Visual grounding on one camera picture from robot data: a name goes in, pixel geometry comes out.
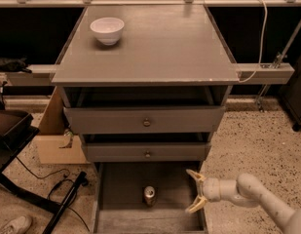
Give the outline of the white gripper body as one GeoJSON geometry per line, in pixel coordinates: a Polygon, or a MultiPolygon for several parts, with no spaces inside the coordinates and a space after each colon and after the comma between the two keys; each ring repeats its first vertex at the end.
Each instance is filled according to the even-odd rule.
{"type": "Polygon", "coordinates": [[[203,194],[210,202],[232,202],[239,192],[235,180],[209,177],[203,182],[203,194]]]}

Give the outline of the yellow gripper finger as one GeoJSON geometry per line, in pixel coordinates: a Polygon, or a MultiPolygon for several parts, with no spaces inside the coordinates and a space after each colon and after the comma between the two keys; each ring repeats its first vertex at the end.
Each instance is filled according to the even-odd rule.
{"type": "Polygon", "coordinates": [[[201,210],[207,203],[207,198],[205,196],[197,196],[193,203],[185,210],[187,214],[193,214],[201,210]]]}
{"type": "Polygon", "coordinates": [[[198,183],[203,183],[207,179],[204,175],[190,169],[187,169],[186,173],[198,183]]]}

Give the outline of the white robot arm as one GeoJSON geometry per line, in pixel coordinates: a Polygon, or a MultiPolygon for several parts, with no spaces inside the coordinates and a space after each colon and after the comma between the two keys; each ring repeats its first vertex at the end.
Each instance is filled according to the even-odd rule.
{"type": "Polygon", "coordinates": [[[219,201],[246,208],[260,206],[282,234],[301,234],[301,209],[291,208],[256,176],[244,173],[236,179],[219,179],[205,177],[190,169],[186,173],[195,180],[197,186],[197,196],[186,209],[188,214],[201,210],[206,203],[219,201]]]}

